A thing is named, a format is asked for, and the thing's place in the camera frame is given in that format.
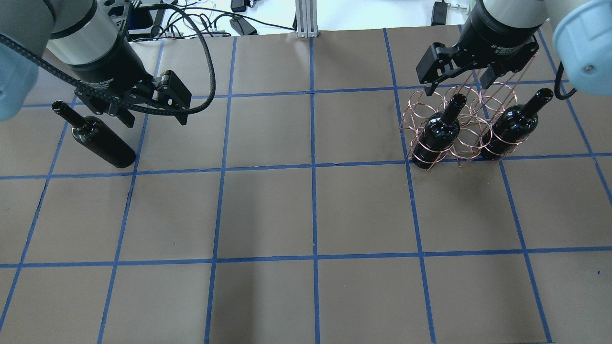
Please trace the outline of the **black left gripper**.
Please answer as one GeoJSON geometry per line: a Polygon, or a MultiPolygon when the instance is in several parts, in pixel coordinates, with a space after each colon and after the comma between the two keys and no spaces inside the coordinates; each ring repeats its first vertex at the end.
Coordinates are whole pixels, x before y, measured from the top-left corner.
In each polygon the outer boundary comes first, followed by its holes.
{"type": "Polygon", "coordinates": [[[73,65],[72,70],[83,86],[75,89],[78,98],[94,113],[118,118],[133,128],[138,112],[146,108],[153,115],[174,116],[186,126],[193,112],[189,106],[191,92],[171,70],[160,76],[146,71],[144,64],[129,42],[119,36],[101,58],[87,64],[73,65]]]}

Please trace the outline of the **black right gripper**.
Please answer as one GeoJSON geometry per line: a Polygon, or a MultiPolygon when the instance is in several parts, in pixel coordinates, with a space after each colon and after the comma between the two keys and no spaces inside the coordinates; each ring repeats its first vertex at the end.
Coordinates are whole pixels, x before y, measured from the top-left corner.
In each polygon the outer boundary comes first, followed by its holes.
{"type": "Polygon", "coordinates": [[[442,81],[466,71],[485,69],[481,76],[483,90],[509,72],[522,71],[539,50],[534,34],[540,26],[507,25],[495,18],[487,7],[476,7],[455,45],[433,42],[416,65],[424,93],[427,97],[432,96],[442,81]]]}

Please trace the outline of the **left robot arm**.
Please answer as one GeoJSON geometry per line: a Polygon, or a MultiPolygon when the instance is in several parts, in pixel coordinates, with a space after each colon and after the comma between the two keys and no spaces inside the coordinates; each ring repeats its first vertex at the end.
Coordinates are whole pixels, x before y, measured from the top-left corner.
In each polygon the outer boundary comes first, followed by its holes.
{"type": "Polygon", "coordinates": [[[192,94],[173,71],[148,73],[128,41],[138,0],[3,0],[1,120],[15,117],[40,68],[96,115],[132,127],[133,111],[186,124],[192,94]]]}

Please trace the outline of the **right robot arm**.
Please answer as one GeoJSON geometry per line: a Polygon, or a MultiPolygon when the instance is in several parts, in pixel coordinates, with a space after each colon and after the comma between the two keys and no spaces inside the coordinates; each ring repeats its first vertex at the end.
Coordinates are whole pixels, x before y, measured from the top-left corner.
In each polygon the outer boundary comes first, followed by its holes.
{"type": "Polygon", "coordinates": [[[426,95],[443,81],[483,69],[483,89],[520,72],[538,52],[535,34],[551,22],[561,72],[577,91],[609,96],[612,70],[609,0],[477,0],[454,46],[432,43],[416,66],[426,95]]]}

